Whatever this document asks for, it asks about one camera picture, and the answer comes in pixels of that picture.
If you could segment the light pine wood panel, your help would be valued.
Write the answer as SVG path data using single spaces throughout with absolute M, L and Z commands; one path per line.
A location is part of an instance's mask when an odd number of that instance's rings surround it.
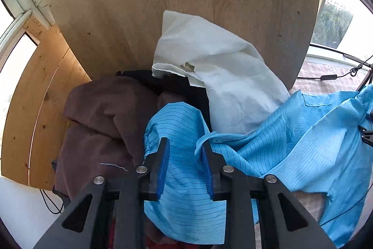
M 90 81 L 54 25 L 38 33 L 41 42 L 18 81 L 5 121 L 2 175 L 14 182 L 50 190 L 51 162 L 58 158 L 66 131 L 74 124 L 63 116 L 73 88 Z

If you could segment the blue striped work coat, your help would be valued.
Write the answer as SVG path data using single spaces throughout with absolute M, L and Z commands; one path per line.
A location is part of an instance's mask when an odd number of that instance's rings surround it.
M 220 245 L 226 204 L 213 202 L 207 193 L 201 163 L 203 143 L 209 142 L 228 165 L 262 178 L 272 174 L 291 152 L 303 106 L 304 95 L 295 92 L 247 135 L 209 131 L 201 112 L 184 102 L 164 106 L 149 121 L 144 135 L 146 154 L 156 152 L 163 137 L 170 143 L 164 193 L 157 202 L 144 204 L 146 216 L 172 239 Z

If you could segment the dark brown garment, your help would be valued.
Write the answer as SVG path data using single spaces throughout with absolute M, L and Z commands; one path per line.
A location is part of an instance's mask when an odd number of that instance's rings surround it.
M 66 132 L 54 190 L 73 200 L 96 176 L 120 177 L 144 159 L 144 133 L 159 97 L 130 77 L 105 77 L 74 88 L 63 115 Z

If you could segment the black garment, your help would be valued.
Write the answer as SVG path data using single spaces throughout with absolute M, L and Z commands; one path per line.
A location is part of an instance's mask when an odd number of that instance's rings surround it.
M 159 107 L 169 102 L 183 101 L 199 109 L 209 131 L 212 130 L 209 99 L 205 88 L 191 86 L 188 78 L 168 74 L 163 78 L 153 77 L 150 70 L 118 71 L 117 77 L 130 77 L 159 97 Z

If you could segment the white grey garment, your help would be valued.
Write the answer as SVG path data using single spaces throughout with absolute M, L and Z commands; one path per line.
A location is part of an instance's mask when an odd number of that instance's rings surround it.
M 200 16 L 165 11 L 152 74 L 186 77 L 205 88 L 211 127 L 219 133 L 257 129 L 290 96 L 257 49 Z

